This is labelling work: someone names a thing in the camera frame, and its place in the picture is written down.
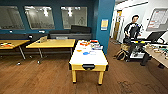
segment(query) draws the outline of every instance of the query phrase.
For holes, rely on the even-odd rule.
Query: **wooden table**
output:
[[[74,43],[75,43],[75,39],[64,39],[64,40],[47,39],[47,41],[45,41],[43,43],[34,42],[34,43],[26,46],[26,48],[38,48],[40,56],[41,56],[41,58],[43,58],[43,55],[42,55],[40,48],[69,47],[71,50],[71,54],[72,54],[72,48],[74,47]]]
[[[72,70],[73,83],[76,83],[76,71],[99,71],[98,84],[101,85],[103,81],[104,71],[108,70],[108,62],[102,50],[91,50],[91,45],[82,46],[82,41],[78,41],[69,62],[70,70]],[[83,55],[83,52],[90,52],[88,55]]]
[[[0,49],[14,49],[16,47],[19,47],[19,50],[20,50],[20,52],[21,52],[21,54],[23,56],[23,59],[26,59],[25,55],[24,55],[24,53],[22,51],[22,48],[20,47],[20,45],[22,45],[22,44],[24,44],[24,43],[26,43],[28,41],[30,41],[30,40],[0,40],[0,43],[11,43],[12,44],[12,46],[10,46],[10,47],[0,46]]]
[[[146,45],[145,52],[146,53],[144,55],[143,61],[141,62],[141,65],[145,66],[148,61],[149,55],[151,55],[153,58],[155,58],[157,61],[159,61],[161,63],[158,67],[161,68],[161,66],[163,64],[164,66],[166,66],[168,68],[168,60],[165,59],[166,56],[163,54],[162,50],[159,50],[159,53],[156,53],[154,51],[154,48],[151,48],[148,45]]]

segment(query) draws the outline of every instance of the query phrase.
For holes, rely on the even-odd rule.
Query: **wooden tabletop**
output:
[[[108,65],[106,57],[102,50],[92,50],[91,45],[82,46],[82,41],[78,41],[76,48],[70,60],[70,64],[83,65],[83,64],[94,64],[94,65]]]
[[[20,46],[30,40],[0,40],[0,43],[11,43],[10,47],[4,47],[0,45],[0,49],[13,49],[17,46]]]
[[[165,67],[168,68],[168,60],[165,59],[165,55],[161,53],[155,53],[152,48],[146,47],[145,51],[150,54],[153,58],[155,58],[157,61],[162,63]]]
[[[74,47],[75,39],[47,39],[47,41],[43,43],[34,42],[26,48],[59,48],[59,47]]]

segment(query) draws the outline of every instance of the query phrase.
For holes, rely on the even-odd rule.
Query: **door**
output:
[[[115,40],[117,39],[117,35],[118,35],[119,25],[120,25],[120,21],[121,21],[121,14],[122,14],[121,10],[117,11],[116,23],[115,23],[115,27],[114,27],[114,33],[113,33],[113,38]]]

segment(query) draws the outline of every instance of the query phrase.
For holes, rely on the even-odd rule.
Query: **poster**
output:
[[[165,14],[162,18],[161,24],[166,24],[167,19],[168,19],[168,10],[165,12]]]
[[[101,30],[107,30],[107,27],[108,27],[108,19],[102,19]]]
[[[148,28],[159,28],[160,24],[165,24],[166,11],[155,11],[152,15],[151,21],[149,22]]]

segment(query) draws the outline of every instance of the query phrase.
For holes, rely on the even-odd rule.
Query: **dark clothing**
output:
[[[127,33],[130,35],[130,37],[128,37],[125,34],[125,38],[134,38],[137,39],[138,34],[140,32],[140,27],[138,26],[137,23],[129,23],[125,28],[124,28],[124,32],[127,31]]]

